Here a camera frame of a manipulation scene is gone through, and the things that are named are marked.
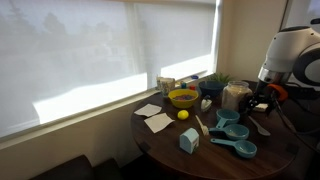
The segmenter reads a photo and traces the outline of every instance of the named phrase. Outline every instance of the measuring cup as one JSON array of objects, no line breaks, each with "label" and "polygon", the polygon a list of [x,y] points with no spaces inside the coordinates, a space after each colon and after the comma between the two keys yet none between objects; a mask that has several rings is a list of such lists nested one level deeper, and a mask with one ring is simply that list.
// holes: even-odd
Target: measuring cup
[{"label": "measuring cup", "polygon": [[224,128],[209,128],[209,132],[224,132],[231,140],[244,140],[249,136],[249,129],[240,124],[230,124]]},{"label": "measuring cup", "polygon": [[257,153],[257,146],[247,140],[230,141],[212,138],[210,142],[233,146],[237,153],[244,158],[253,158]]},{"label": "measuring cup", "polygon": [[240,114],[230,109],[219,109],[216,112],[218,123],[216,128],[223,128],[225,125],[236,124],[239,121]]}]

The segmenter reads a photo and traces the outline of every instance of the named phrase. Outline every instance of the yellow lemon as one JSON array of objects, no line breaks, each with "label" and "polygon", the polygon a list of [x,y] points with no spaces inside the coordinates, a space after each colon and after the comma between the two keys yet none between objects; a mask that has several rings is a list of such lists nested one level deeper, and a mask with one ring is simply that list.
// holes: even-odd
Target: yellow lemon
[{"label": "yellow lemon", "polygon": [[186,111],[186,110],[181,110],[181,111],[178,112],[178,118],[179,118],[180,120],[185,120],[185,119],[187,119],[188,117],[189,117],[188,111]]}]

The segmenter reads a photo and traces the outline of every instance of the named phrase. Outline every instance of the round wooden table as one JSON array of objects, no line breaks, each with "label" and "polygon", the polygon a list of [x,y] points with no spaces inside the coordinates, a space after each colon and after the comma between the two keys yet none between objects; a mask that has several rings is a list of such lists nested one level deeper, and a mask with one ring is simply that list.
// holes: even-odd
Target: round wooden table
[{"label": "round wooden table", "polygon": [[[243,124],[250,130],[247,140],[253,142],[258,148],[256,156],[252,159],[241,158],[231,146],[210,143],[210,139],[216,136],[204,136],[195,115],[199,116],[204,125],[209,128],[215,127],[216,110],[220,108],[220,104],[214,101],[209,111],[201,112],[202,98],[199,97],[195,104],[187,109],[190,114],[187,120],[178,120],[177,113],[181,109],[175,108],[170,100],[162,98],[160,93],[139,103],[135,110],[147,104],[153,104],[162,107],[160,113],[166,113],[175,120],[165,129],[153,133],[144,122],[147,119],[146,116],[132,114],[133,138],[143,153],[161,167],[191,179],[272,178],[284,171],[294,160],[299,149],[298,139],[286,128],[275,111],[267,119],[264,113],[251,114],[271,133],[269,137],[258,134],[249,118],[246,115],[241,116],[239,124]],[[179,147],[179,136],[189,128],[194,128],[200,136],[199,147],[193,154],[188,154]]]}]

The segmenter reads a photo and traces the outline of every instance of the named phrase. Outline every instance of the beige wall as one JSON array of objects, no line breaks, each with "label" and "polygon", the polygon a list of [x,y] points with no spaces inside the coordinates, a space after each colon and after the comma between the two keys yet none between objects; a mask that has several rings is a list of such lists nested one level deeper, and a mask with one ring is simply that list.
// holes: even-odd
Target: beige wall
[{"label": "beige wall", "polygon": [[[218,70],[256,80],[278,31],[285,0],[225,0]],[[141,155],[130,130],[137,102],[0,150],[0,179],[28,179],[79,154],[96,165],[114,157],[123,166]]]},{"label": "beige wall", "polygon": [[218,71],[257,81],[286,0],[225,0]]}]

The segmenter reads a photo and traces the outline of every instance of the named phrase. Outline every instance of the white window blind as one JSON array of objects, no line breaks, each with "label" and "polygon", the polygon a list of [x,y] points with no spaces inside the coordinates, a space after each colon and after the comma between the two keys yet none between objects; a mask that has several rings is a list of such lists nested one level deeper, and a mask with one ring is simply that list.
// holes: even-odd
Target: white window blind
[{"label": "white window blind", "polygon": [[212,72],[215,3],[0,1],[0,137]]}]

